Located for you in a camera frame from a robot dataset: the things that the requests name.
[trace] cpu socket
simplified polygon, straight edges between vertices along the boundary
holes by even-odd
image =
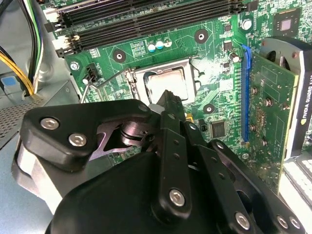
[[[194,102],[194,68],[189,61],[186,58],[126,72],[134,97],[149,105],[157,103],[168,90],[179,96],[183,104]]]

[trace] black wire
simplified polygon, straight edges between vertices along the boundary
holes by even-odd
[[[0,46],[0,52],[3,53],[5,56],[7,56],[13,63],[16,64],[16,62],[14,62],[14,60],[12,59],[12,57],[8,54],[8,52],[6,52],[5,49],[3,49],[2,46]]]
[[[2,16],[2,14],[6,10],[6,8],[10,5],[11,2],[12,2],[12,0],[3,0],[0,3],[0,17]]]
[[[34,81],[34,76],[36,73],[36,59],[37,59],[37,53],[38,53],[38,41],[37,41],[37,37],[36,37],[36,30],[35,30],[35,26],[30,18],[30,16],[28,15],[25,3],[23,2],[23,0],[19,0],[19,5],[21,7],[21,10],[23,11],[29,29],[30,29],[30,35],[31,35],[31,41],[32,41],[32,50],[31,50],[31,57],[30,57],[30,64],[29,64],[29,71],[28,71],[28,79],[30,80],[31,83],[33,83]]]

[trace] black ram slot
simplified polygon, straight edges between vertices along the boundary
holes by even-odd
[[[88,12],[85,13],[80,13],[80,14],[75,14],[75,15],[71,15],[71,20],[79,20],[79,19],[91,19],[90,21],[92,21],[93,16],[96,17],[102,13],[107,13],[110,12],[111,15],[115,15],[114,14],[114,10],[118,10],[121,8],[121,10],[123,11],[123,13],[127,13],[129,11],[135,11],[137,9],[149,6],[149,5],[153,5],[153,4],[157,4],[157,3],[166,3],[169,2],[171,0],[153,0],[153,1],[149,1],[148,3],[146,2],[146,0],[138,0],[136,2],[133,2],[132,4],[127,3],[127,2],[123,2],[120,3],[118,5],[109,5],[109,6],[102,6],[99,7],[97,9],[91,9]]]
[[[90,50],[90,49],[93,49],[93,48],[96,48],[99,46],[119,42],[119,41],[121,41],[121,38],[122,38],[122,40],[132,39],[135,37],[148,35],[150,33],[164,31],[164,30],[167,30],[170,28],[180,27],[180,26],[183,26],[185,24],[191,24],[191,23],[196,23],[196,22],[200,22],[200,21],[205,21],[205,20],[209,20],[212,18],[216,18],[216,17],[226,16],[229,14],[230,14],[230,12],[228,9],[222,9],[222,10],[221,9],[212,9],[212,10],[209,10],[206,12],[200,12],[196,15],[192,15],[192,16],[187,15],[187,16],[179,17],[177,19],[169,19],[167,21],[158,22],[158,23],[155,23],[153,25],[146,25],[146,26],[136,28],[136,29],[133,29],[130,31],[124,31],[124,32],[116,33],[116,34],[110,34],[110,35],[107,35],[105,37],[81,42],[80,46],[81,46],[82,50]]]
[[[94,9],[94,10],[90,10],[88,12],[85,13],[81,13],[78,15],[68,15],[66,17],[64,17],[64,22],[66,24],[67,27],[69,26],[75,26],[75,25],[80,25],[83,23],[88,23],[88,22],[92,22],[92,21],[96,21],[96,20],[104,20],[108,17],[113,17],[113,16],[117,16],[119,14],[126,14],[128,12],[132,12],[135,10],[139,10],[139,9],[144,9],[144,7],[147,6],[153,6],[157,3],[166,3],[169,2],[171,0],[153,0],[153,1],[148,1],[148,3],[146,1],[144,1],[144,3],[141,3],[141,0],[137,0],[137,2],[132,3],[132,4],[128,4],[126,2],[122,2],[122,3],[118,3],[118,4],[111,4],[109,6],[103,6],[99,9]],[[206,2],[206,4],[211,4],[210,2],[214,2],[214,0],[203,0],[203,1],[199,1],[199,2]],[[192,3],[188,3],[187,5],[192,5],[192,4],[197,4],[198,2],[192,2]],[[229,4],[228,0],[222,0],[219,1],[220,5],[223,4]]]
[[[80,13],[76,13],[77,11],[65,13],[60,18],[63,20],[67,27],[75,26],[83,23],[92,22],[95,20],[105,19],[107,17],[113,17],[118,14],[125,14],[130,11],[137,10],[139,8],[153,5],[160,2],[169,2],[171,0],[131,0],[131,1],[120,1],[115,0],[112,3],[99,3],[101,6],[90,7],[90,9],[85,10],[82,9]]]
[[[156,22],[164,21],[164,20],[171,19],[174,17],[187,15],[190,13],[194,14],[197,11],[206,11],[211,8],[222,7],[221,6],[222,3],[220,3],[219,0],[214,0],[214,2],[215,3],[207,5],[206,1],[202,0],[197,3],[181,6],[179,8],[171,8],[167,11],[156,12],[156,13],[151,13],[145,16],[141,16],[141,17],[138,17],[135,21],[134,19],[128,19],[125,21],[118,21],[112,24],[107,24],[107,25],[95,28],[91,31],[89,30],[83,31],[79,33],[78,35],[80,37],[80,41],[85,41],[85,40],[94,39],[97,37],[102,37],[110,33],[123,31],[125,29],[132,29],[137,26],[156,23]]]

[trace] blue plastic part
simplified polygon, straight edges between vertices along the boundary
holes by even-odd
[[[1,82],[3,83],[4,86],[12,86],[12,85],[16,85],[17,80],[15,77],[5,77],[5,78],[1,78]]]
[[[249,141],[249,95],[250,95],[250,71],[252,67],[252,51],[250,47],[242,45],[244,59],[242,62],[242,138],[245,142]]]

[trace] yellow wire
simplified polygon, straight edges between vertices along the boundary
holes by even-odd
[[[20,78],[20,80],[24,83],[24,85],[26,86],[28,92],[30,95],[34,94],[34,88],[33,85],[31,84],[31,82],[29,81],[29,79],[27,78],[27,76],[25,75],[25,73],[16,66],[15,63],[13,63],[7,56],[5,56],[4,54],[2,54],[0,52],[0,60],[2,62],[4,62],[9,68],[12,69],[12,71],[14,71],[16,73],[16,75]]]

